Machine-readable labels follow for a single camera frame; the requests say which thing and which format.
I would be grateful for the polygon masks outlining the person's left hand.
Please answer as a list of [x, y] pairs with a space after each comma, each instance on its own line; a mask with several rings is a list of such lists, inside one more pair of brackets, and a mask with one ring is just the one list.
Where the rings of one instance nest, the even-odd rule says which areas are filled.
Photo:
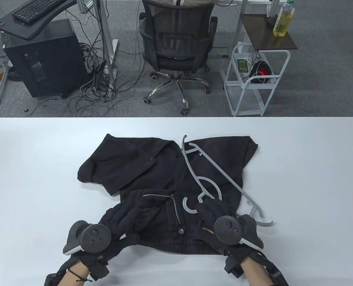
[[119, 255], [126, 247], [136, 245], [140, 242], [138, 234], [130, 234], [120, 240], [111, 241], [110, 245], [102, 252], [92, 254], [82, 251], [79, 260], [88, 268], [90, 276], [94, 281], [104, 278], [109, 274], [108, 262]]

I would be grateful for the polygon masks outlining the person's right hand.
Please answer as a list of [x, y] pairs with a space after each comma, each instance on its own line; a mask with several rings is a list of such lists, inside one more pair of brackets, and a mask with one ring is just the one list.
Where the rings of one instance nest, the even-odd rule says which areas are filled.
[[263, 248], [258, 238], [254, 218], [238, 216], [235, 210], [219, 199], [207, 199], [196, 206], [200, 218], [195, 240], [207, 243], [224, 256], [233, 256], [238, 262]]

